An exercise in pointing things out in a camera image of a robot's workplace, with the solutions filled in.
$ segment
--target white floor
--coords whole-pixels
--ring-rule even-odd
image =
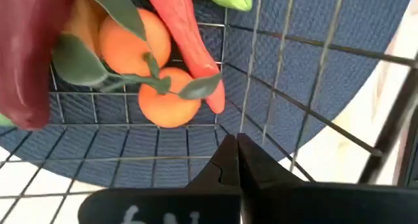
[[[418,50],[416,27],[418,27],[418,0],[413,0],[404,15],[398,33],[388,47],[387,53],[414,57]],[[353,101],[334,120],[334,123],[365,142],[373,144],[407,71],[405,67],[381,62]],[[379,179],[380,184],[392,184],[398,148],[399,145],[393,151]],[[0,148],[0,161],[4,161],[8,155],[6,150]],[[298,155],[298,162],[318,181],[353,183],[357,181],[367,155],[363,149],[327,127],[302,147]],[[280,161],[280,164],[289,168],[290,161],[284,159]],[[29,163],[7,163],[0,169],[0,197],[19,196],[36,170],[37,167]],[[299,171],[295,171],[295,174],[304,179]],[[62,193],[66,192],[70,183],[71,180],[68,178],[47,170],[40,170],[25,192],[25,195],[33,195],[33,197],[20,199],[5,223],[49,223],[63,199],[65,202],[59,210],[55,223],[77,223],[78,207],[87,195],[64,197]],[[96,191],[101,188],[75,181],[71,187],[71,193]],[[37,197],[37,195],[46,193],[57,195]],[[0,199],[0,219],[8,212],[15,200],[15,197]]]

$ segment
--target dark red vegetable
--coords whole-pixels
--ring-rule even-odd
[[[0,113],[22,129],[48,123],[51,49],[74,0],[0,0]]]
[[[150,0],[176,41],[190,73],[195,78],[214,76],[219,69],[205,48],[197,27],[192,0]],[[225,108],[225,88],[222,80],[215,92],[206,98],[216,114]]]

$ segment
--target wire basket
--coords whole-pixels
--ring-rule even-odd
[[[133,2],[153,10],[147,0]],[[14,188],[0,189],[0,223],[21,220],[19,205],[36,206],[43,198],[51,199],[51,207],[36,214],[44,218],[41,223],[63,222],[73,214],[66,211],[69,207],[99,189],[79,182],[182,187],[225,135],[238,132],[247,133],[277,161],[287,158],[290,170],[314,182],[298,163],[298,150],[328,126],[372,155],[359,182],[376,181],[417,104],[417,61],[384,54],[409,0],[254,0],[248,13],[209,0],[193,2],[204,43],[223,73],[224,113],[214,115],[202,104],[187,125],[162,129],[140,111],[138,86],[100,93],[65,83],[52,67],[50,124],[35,132],[0,128],[0,145],[10,152],[0,162],[0,187]],[[184,67],[173,50],[168,65]],[[378,61],[410,70],[373,146],[332,120]],[[19,170],[29,165],[34,165],[25,168],[29,172]],[[52,179],[55,174],[62,180]],[[55,188],[43,189],[46,181],[56,182]]]

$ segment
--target blue woven mat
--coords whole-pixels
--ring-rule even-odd
[[[147,0],[133,0],[138,7],[152,9]],[[229,10],[227,23],[253,28],[257,0],[249,13]],[[338,29],[334,44],[384,52],[389,44],[409,0],[343,0],[338,17]],[[223,24],[224,9],[209,0],[194,0],[198,22]],[[294,0],[289,34],[325,41],[336,0]],[[259,29],[281,33],[283,31],[287,0],[262,0]],[[240,127],[241,112],[246,86],[246,74],[251,55],[252,32],[228,27],[225,50],[222,57],[223,27],[199,26],[204,43],[216,61],[224,61],[223,77],[226,87],[227,105],[217,122],[228,133],[235,134]],[[255,50],[253,75],[267,84],[272,84],[277,70],[280,39],[258,35]],[[278,89],[299,102],[308,102],[314,82],[322,48],[287,40],[284,62]],[[178,52],[173,59],[181,59]],[[320,84],[320,92],[313,109],[329,120],[335,118],[353,98],[364,81],[370,76],[378,60],[351,54],[329,51],[326,69]],[[170,65],[184,66],[173,61]],[[137,105],[137,96],[73,94],[74,91],[90,91],[89,88],[71,86],[57,79],[57,90],[70,93],[60,94],[59,101],[65,123],[149,123]],[[138,86],[129,86],[129,93],[136,93]],[[266,122],[270,92],[260,81],[251,81],[247,113],[252,119],[244,122],[244,132],[261,143],[260,127]],[[58,96],[50,95],[51,123],[61,123]],[[280,96],[276,96],[274,115],[267,133],[278,144],[291,153],[295,148],[304,112]],[[192,124],[212,124],[214,115],[203,104]],[[316,135],[324,124],[315,118],[308,119],[308,130],[302,141]],[[61,140],[63,126],[50,125],[42,131],[32,133],[17,130],[0,138],[0,145],[23,160],[52,159],[43,165],[56,174],[75,178],[91,184],[108,187],[176,187],[185,185],[207,163],[207,159],[173,159],[121,161],[84,161],[70,159],[95,159],[117,157],[212,155],[226,132],[213,126],[190,126],[188,129],[157,130],[156,127],[101,126],[97,131],[92,126],[69,126]],[[284,155],[271,140],[263,148],[275,159]]]

